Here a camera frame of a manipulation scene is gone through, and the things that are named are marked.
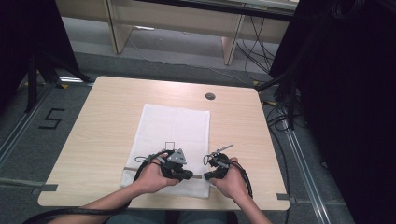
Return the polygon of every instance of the gray floor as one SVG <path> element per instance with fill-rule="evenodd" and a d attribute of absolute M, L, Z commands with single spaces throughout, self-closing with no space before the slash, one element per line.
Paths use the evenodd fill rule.
<path fill-rule="evenodd" d="M 108 27 L 105 23 L 64 19 L 72 47 L 76 53 L 80 69 L 91 77 L 101 75 L 116 77 L 140 77 L 184 82 L 208 83 L 216 85 L 252 87 L 253 79 L 271 79 L 237 50 L 233 64 L 224 65 L 220 38 L 218 36 L 188 34 L 164 30 L 134 30 L 130 40 L 120 55 L 112 52 Z M 265 45 L 274 54 L 277 45 Z M 51 167 L 56 162 L 62 146 L 70 133 L 78 112 L 84 104 L 91 87 L 70 85 L 66 89 L 53 89 L 40 107 L 35 118 L 26 130 L 21 141 L 0 167 L 0 178 L 45 182 Z M 262 100 L 273 100 L 276 87 L 260 93 Z M 26 86 L 16 92 L 7 111 L 0 114 L 0 142 L 7 136 L 23 116 L 26 106 Z M 56 130 L 39 129 L 50 125 L 45 117 L 52 108 L 64 108 L 56 112 L 62 119 Z M 268 115 L 273 108 L 265 105 L 263 111 Z M 318 191 L 326 204 L 332 223 L 354 223 L 339 193 L 332 176 L 320 165 L 320 154 L 304 123 L 304 118 L 296 120 L 296 134 L 307 160 L 308 167 L 318 186 Z M 286 183 L 289 174 L 290 197 L 295 203 L 290 205 L 289 222 L 318 223 L 317 216 L 309 200 L 300 170 L 290 150 L 284 132 L 275 130 L 279 146 L 273 136 L 279 167 Z M 284 151 L 288 169 L 283 161 Z M 40 207 L 32 194 L 32 187 L 0 185 L 0 223 L 21 223 L 29 216 L 51 208 Z M 274 223 L 284 223 L 287 212 L 265 211 Z M 247 223 L 242 213 L 238 213 L 240 223 Z"/>

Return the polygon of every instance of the person's left hand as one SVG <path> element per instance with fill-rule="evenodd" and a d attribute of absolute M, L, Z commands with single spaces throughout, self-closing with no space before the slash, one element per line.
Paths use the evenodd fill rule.
<path fill-rule="evenodd" d="M 152 162 L 161 164 L 159 160 L 154 159 Z M 161 167 L 157 164 L 150 163 L 143 169 L 139 178 L 134 184 L 139 185 L 142 193 L 155 193 L 166 186 L 174 186 L 178 184 L 177 179 L 169 179 L 163 176 Z"/>

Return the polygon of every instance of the table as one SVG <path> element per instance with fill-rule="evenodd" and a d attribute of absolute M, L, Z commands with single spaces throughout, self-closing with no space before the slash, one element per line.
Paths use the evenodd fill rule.
<path fill-rule="evenodd" d="M 207 93 L 216 99 L 207 100 Z M 169 81 L 99 77 L 41 192 L 43 206 L 81 206 L 119 189 L 144 104 L 211 112 L 209 151 L 234 143 L 226 154 L 247 170 L 261 210 L 286 210 L 286 194 L 258 94 L 253 89 Z M 132 208 L 237 210 L 217 189 L 209 199 L 146 194 Z"/>

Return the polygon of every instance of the hand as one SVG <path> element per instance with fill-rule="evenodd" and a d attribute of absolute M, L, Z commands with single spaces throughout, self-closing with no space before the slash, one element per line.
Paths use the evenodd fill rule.
<path fill-rule="evenodd" d="M 152 160 L 152 162 L 161 164 L 157 159 Z M 142 194 L 155 193 L 166 186 L 174 186 L 179 183 L 177 179 L 163 177 L 160 166 L 155 163 L 148 164 L 139 178 L 133 183 L 134 185 L 139 185 Z"/>
<path fill-rule="evenodd" d="M 231 158 L 231 161 L 238 162 L 238 159 Z M 224 196 L 234 201 L 238 198 L 248 196 L 245 180 L 242 178 L 241 172 L 233 165 L 230 165 L 227 175 L 224 176 L 224 178 L 211 178 L 209 181 L 216 186 Z"/>

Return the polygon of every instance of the forearm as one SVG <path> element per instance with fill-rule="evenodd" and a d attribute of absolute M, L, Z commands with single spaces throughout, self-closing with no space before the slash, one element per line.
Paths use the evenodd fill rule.
<path fill-rule="evenodd" d="M 249 196 L 240 197 L 234 201 L 245 213 L 250 223 L 271 224 L 271 221 L 264 215 L 257 204 Z"/>
<path fill-rule="evenodd" d="M 141 195 L 141 188 L 138 185 L 133 183 L 132 185 L 119 189 L 95 202 L 88 203 L 81 208 L 86 209 L 116 209 L 119 208 L 133 198 Z M 51 221 L 51 224 L 58 223 L 103 223 L 105 222 L 109 216 L 96 216 L 96 215 L 67 215 L 63 217 L 58 217 Z"/>

